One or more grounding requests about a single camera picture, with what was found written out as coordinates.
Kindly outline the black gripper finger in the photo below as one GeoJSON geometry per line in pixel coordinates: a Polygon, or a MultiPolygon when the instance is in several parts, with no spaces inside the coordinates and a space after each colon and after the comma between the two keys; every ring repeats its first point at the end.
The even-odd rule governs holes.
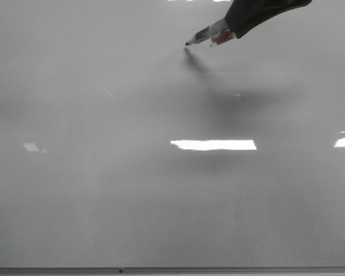
{"type": "Polygon", "coordinates": [[[237,0],[227,11],[225,22],[228,29],[240,39],[263,22],[310,3],[311,0],[237,0]]]}

